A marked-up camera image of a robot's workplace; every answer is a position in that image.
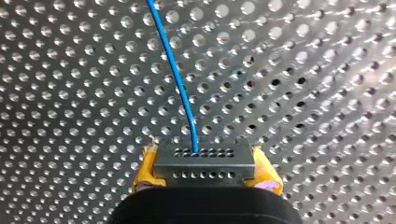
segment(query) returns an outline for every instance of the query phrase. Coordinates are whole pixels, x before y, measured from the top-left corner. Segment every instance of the yellow plastic part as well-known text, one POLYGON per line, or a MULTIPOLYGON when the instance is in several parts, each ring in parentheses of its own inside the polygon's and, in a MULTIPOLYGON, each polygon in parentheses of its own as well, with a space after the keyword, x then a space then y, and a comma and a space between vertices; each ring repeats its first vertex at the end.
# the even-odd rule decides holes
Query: yellow plastic part
POLYGON ((155 178, 152 172, 153 164, 155 161, 155 156, 157 155, 157 145, 154 143, 149 144, 148 146, 143 147, 144 149, 144 159, 143 163, 140 166, 140 169, 137 173, 136 178, 134 179, 134 185, 132 192, 135 192, 136 186, 140 182, 149 182, 152 185, 163 186, 166 187, 166 182, 164 179, 155 178))
POLYGON ((273 188, 273 193, 280 195, 283 192, 283 181, 277 174, 271 162, 268 161, 261 147, 253 148, 253 157, 256 163, 255 178, 245 181, 246 187, 255 187, 262 181, 273 180, 277 182, 280 187, 273 188))

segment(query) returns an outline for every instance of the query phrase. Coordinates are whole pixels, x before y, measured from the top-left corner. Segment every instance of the perforated metal sheet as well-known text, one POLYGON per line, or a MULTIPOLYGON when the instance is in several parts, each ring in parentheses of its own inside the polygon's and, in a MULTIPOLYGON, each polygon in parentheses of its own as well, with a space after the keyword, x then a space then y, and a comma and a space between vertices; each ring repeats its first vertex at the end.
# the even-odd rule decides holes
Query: perforated metal sheet
MULTIPOLYGON (((396 2, 158 2, 206 141, 263 144, 306 223, 395 223, 396 2)), ((104 223, 187 141, 144 1, 0 1, 1 223, 104 223)))

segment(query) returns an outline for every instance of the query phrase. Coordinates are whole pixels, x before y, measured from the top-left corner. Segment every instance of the wire insulation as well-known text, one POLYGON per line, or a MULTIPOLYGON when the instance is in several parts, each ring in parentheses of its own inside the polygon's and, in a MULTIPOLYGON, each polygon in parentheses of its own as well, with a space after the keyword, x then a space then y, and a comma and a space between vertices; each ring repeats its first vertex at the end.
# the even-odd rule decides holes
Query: wire insulation
POLYGON ((178 91, 180 93, 181 102, 184 106, 184 110, 186 111, 187 120, 190 125, 192 150, 194 152, 199 152, 199 139, 198 139, 197 130, 195 128, 194 115, 192 114, 189 97, 187 96, 187 93, 184 90, 183 80, 180 77, 180 73, 178 72, 177 63, 172 53, 171 46, 169 45, 168 37, 166 36, 165 30, 163 29, 163 24, 161 23, 160 15, 158 14, 158 11, 154 6, 154 0, 146 0, 146 2, 151 12, 152 18, 154 19, 155 26, 157 27, 157 31, 158 34, 160 35, 161 42, 163 43, 163 48, 165 50, 166 56, 168 57, 171 70, 174 75, 174 79, 177 84, 178 91))

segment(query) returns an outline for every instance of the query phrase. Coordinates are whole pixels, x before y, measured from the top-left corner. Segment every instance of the hole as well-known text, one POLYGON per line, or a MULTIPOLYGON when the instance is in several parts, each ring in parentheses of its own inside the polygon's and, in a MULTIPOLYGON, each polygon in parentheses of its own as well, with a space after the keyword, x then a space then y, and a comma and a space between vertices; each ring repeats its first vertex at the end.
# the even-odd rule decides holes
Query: hole
POLYGON ((145 89, 143 89, 143 87, 137 86, 134 88, 134 94, 138 96, 143 96, 145 95, 145 89))
POLYGON ((199 71, 204 71, 207 67, 206 61, 204 59, 199 59, 195 63, 195 68, 198 69, 199 71))
POLYGON ((248 104, 247 107, 245 108, 245 110, 248 113, 253 113, 255 111, 255 109, 256 109, 256 105, 252 104, 252 103, 248 104))
POLYGON ((285 74, 286 76, 293 75, 294 74, 294 68, 292 68, 292 67, 286 68, 286 70, 283 72, 283 74, 285 74))
POLYGON ((230 41, 230 35, 226 32, 221 32, 218 34, 217 40, 219 44, 227 44, 230 41))
POLYGON ((208 89, 209 89, 209 85, 207 85, 206 83, 202 82, 198 84, 198 88, 197 88, 198 92, 205 93, 207 92, 208 89))
POLYGON ((161 73, 162 70, 163 70, 163 66, 160 63, 153 63, 151 65, 151 71, 155 74, 161 73))
POLYGON ((179 172, 173 172, 173 178, 174 179, 180 178, 180 173, 179 172))
POLYGON ((221 58, 219 62, 219 67, 222 69, 226 69, 230 67, 231 65, 231 60, 229 58, 221 58))
POLYGON ((253 134, 256 131, 256 125, 254 124, 250 124, 249 126, 247 126, 246 132, 253 134))
POLYGON ((205 41, 205 37, 203 35, 195 35, 192 38, 192 43, 196 46, 196 47, 202 47, 206 41, 205 41))
POLYGON ((196 178, 198 178, 198 173, 196 173, 196 172, 191 172, 191 178, 194 178, 194 179, 196 179, 196 178))
POLYGON ((254 86, 255 86, 255 85, 256 85, 256 83, 255 83, 254 81, 249 80, 249 81, 247 82, 247 84, 245 85, 245 90, 251 91, 251 90, 254 89, 254 86))
POLYGON ((227 134, 231 134, 234 130, 234 126, 229 124, 224 127, 224 132, 227 134))
POLYGON ((210 172, 209 177, 212 178, 212 179, 216 178, 216 173, 215 172, 210 172))
POLYGON ((201 173, 200 173, 200 177, 201 177, 202 179, 207 178, 207 172, 205 172, 205 171, 201 172, 201 173))
POLYGON ((244 58, 244 66, 245 67, 250 67, 251 65, 254 64, 254 57, 249 55, 244 58))
POLYGON ((211 132, 212 132, 211 126, 206 125, 202 128, 202 133, 204 133, 204 134, 210 134, 211 132))
POLYGON ((234 172, 230 172, 230 173, 227 174, 227 177, 230 178, 230 179, 235 178, 235 173, 234 172))
POLYGON ((280 84, 280 80, 279 79, 274 79, 271 82, 271 86, 275 89, 278 85, 280 84))
POLYGON ((228 9, 228 7, 226 5, 218 5, 216 7, 216 16, 218 16, 219 18, 224 18, 228 15, 228 13, 230 12, 230 9, 228 9))
POLYGON ((231 83, 230 82, 223 82, 221 83, 220 89, 224 92, 227 92, 231 89, 231 83))
POLYGON ((181 177, 183 177, 183 178, 188 178, 189 177, 189 172, 187 172, 187 171, 183 171, 182 173, 181 173, 181 177))
POLYGON ((281 0, 271 0, 268 4, 268 7, 271 11, 279 11, 282 8, 282 1, 281 0))
POLYGON ((300 51, 296 55, 296 61, 297 63, 305 63, 306 60, 308 59, 308 53, 306 51, 300 51))
POLYGON ((169 23, 176 23, 178 22, 178 20, 180 19, 180 16, 178 15, 178 12, 174 11, 174 10, 170 10, 166 13, 165 16, 166 20, 169 23))
POLYGON ((280 27, 273 27, 270 29, 269 36, 271 39, 278 39, 282 36, 282 29, 280 27))
POLYGON ((172 36, 169 40, 169 43, 173 49, 180 49, 183 44, 181 39, 177 36, 172 36))
POLYGON ((243 34, 242 34, 242 39, 245 42, 250 42, 252 41, 254 38, 256 38, 256 33, 252 30, 246 30, 243 34))
POLYGON ((303 85, 305 82, 306 82, 306 79, 305 79, 304 77, 300 77, 300 78, 297 80, 297 83, 300 84, 300 85, 303 85))
POLYGON ((201 107, 200 107, 201 114, 208 114, 209 111, 210 111, 209 105, 201 105, 201 107))
POLYGON ((300 8, 306 8, 311 4, 311 0, 297 0, 297 5, 300 8))
POLYGON ((255 8, 256 7, 254 6, 254 4, 252 2, 245 2, 241 6, 242 13, 244 13, 245 15, 251 14, 255 8))
POLYGON ((161 85, 158 85, 154 88, 155 93, 157 93, 157 95, 163 95, 165 93, 165 88, 161 85))
POLYGON ((308 32, 309 32, 309 26, 307 24, 300 24, 296 29, 296 33, 300 37, 306 36, 308 32))
POLYGON ((122 19, 121 19, 121 25, 122 25, 124 28, 130 29, 130 28, 132 28, 132 26, 134 26, 134 21, 132 20, 131 17, 129 17, 129 16, 124 16, 124 17, 122 17, 122 19))
POLYGON ((195 7, 191 10, 190 16, 193 20, 200 21, 204 17, 204 12, 200 8, 195 7))
POLYGON ((233 105, 224 105, 222 111, 224 114, 228 114, 232 109, 233 109, 233 105))
POLYGON ((237 94, 235 94, 235 95, 233 96, 233 99, 234 99, 236 102, 241 102, 241 101, 244 99, 244 96, 243 96, 241 93, 237 93, 237 94))

